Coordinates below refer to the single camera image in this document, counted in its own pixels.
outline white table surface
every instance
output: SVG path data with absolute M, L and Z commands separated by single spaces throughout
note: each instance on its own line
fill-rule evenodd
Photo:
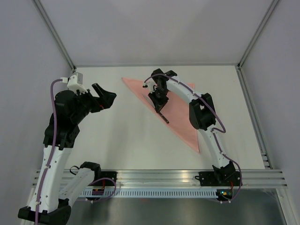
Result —
M 264 169 L 263 160 L 234 66 L 170 66 L 186 83 L 210 93 L 227 133 L 220 134 L 227 154 L 242 169 Z M 122 77 L 144 80 L 157 67 L 86 67 L 83 84 L 115 92 L 110 109 L 89 114 L 79 124 L 80 133 L 66 168 L 84 161 L 102 169 L 211 169 L 203 139 L 196 153 L 167 128 L 123 83 Z

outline red wire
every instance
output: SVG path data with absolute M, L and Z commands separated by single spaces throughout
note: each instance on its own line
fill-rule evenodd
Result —
M 230 183 L 231 183 L 231 191 L 233 190 L 233 182 L 232 181 L 230 181 Z
M 102 187 L 101 190 L 104 190 L 104 188 L 105 188 L 105 180 L 102 181 L 102 186 L 103 186 L 103 187 Z

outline pink cloth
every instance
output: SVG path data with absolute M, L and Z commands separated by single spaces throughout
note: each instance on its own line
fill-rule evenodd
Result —
M 149 90 L 143 88 L 143 81 L 129 78 L 122 78 L 123 82 L 128 88 L 153 112 L 155 115 L 169 127 L 179 138 L 181 138 L 189 147 L 194 151 L 199 151 L 197 130 L 193 128 L 189 121 L 188 104 L 185 103 L 175 93 L 168 93 L 168 103 L 160 111 L 169 120 L 167 124 L 156 112 L 155 109 L 144 98 L 148 97 Z M 195 84 L 188 83 L 191 88 L 195 87 Z

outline white wall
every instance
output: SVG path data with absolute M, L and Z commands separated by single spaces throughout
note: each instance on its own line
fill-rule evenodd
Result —
M 300 211 L 300 1 L 284 0 L 243 67 L 268 141 Z
M 69 68 L 30 0 L 0 1 L 0 224 L 19 224 L 41 165 L 50 84 Z M 56 91 L 62 89 L 58 84 Z
M 271 0 L 42 0 L 78 67 L 237 63 Z

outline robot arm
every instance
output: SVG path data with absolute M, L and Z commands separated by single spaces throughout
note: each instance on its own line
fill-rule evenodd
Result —
M 89 113 L 110 108 L 116 97 L 115 93 L 102 89 L 97 83 L 92 87 L 99 97 L 93 97 L 90 90 L 83 87 L 80 73 L 74 73 L 70 78 L 62 78 L 62 82 L 67 83 L 68 90 L 61 91 L 55 96 L 57 134 L 54 151 L 52 114 L 49 126 L 45 130 L 44 157 L 37 187 L 29 205 L 21 208 L 18 213 L 21 219 L 37 221 L 35 216 L 38 204 L 38 222 L 48 225 L 65 225 L 71 214 L 71 207 L 81 192 L 94 180 L 101 178 L 99 164 L 84 162 L 77 175 L 60 190 L 67 159 L 79 134 L 78 124 Z M 42 187 L 40 199 L 37 202 L 40 187 Z
M 149 89 L 149 98 L 154 104 L 157 113 L 167 104 L 167 93 L 172 91 L 189 104 L 189 120 L 192 126 L 197 129 L 197 134 L 202 135 L 208 146 L 212 157 L 213 169 L 215 177 L 222 183 L 235 173 L 235 168 L 229 159 L 224 157 L 224 146 L 218 137 L 216 131 L 216 117 L 211 112 L 210 108 L 215 111 L 212 97 L 210 94 L 202 94 L 188 85 L 186 85 L 175 72 L 168 71 L 164 73 L 162 70 L 155 70 L 151 78 L 144 83 L 143 87 Z M 197 96 L 200 96 L 206 104 L 204 104 Z

